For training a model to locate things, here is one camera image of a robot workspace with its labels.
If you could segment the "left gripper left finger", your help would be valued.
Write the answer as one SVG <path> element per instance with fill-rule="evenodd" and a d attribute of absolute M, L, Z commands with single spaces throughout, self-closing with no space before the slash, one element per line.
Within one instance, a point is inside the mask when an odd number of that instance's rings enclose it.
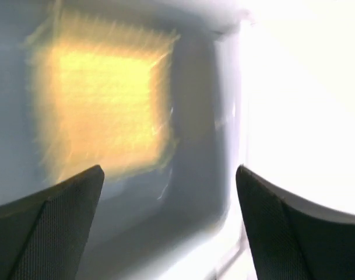
<path fill-rule="evenodd" d="M 101 190 L 95 165 L 0 206 L 0 279 L 75 279 Z"/>

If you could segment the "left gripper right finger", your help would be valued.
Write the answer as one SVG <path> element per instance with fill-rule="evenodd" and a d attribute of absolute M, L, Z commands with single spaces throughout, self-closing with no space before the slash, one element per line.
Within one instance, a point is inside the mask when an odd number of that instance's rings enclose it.
<path fill-rule="evenodd" d="M 245 166 L 236 185 L 258 279 L 355 279 L 355 215 L 279 188 Z"/>

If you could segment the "yellow bamboo mat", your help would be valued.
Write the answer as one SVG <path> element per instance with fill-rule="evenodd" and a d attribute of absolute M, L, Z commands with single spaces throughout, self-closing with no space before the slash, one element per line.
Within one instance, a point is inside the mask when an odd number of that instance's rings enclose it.
<path fill-rule="evenodd" d="M 168 162 L 175 30 L 110 20 L 53 1 L 29 35 L 40 164 L 52 183 L 94 165 L 113 177 Z"/>

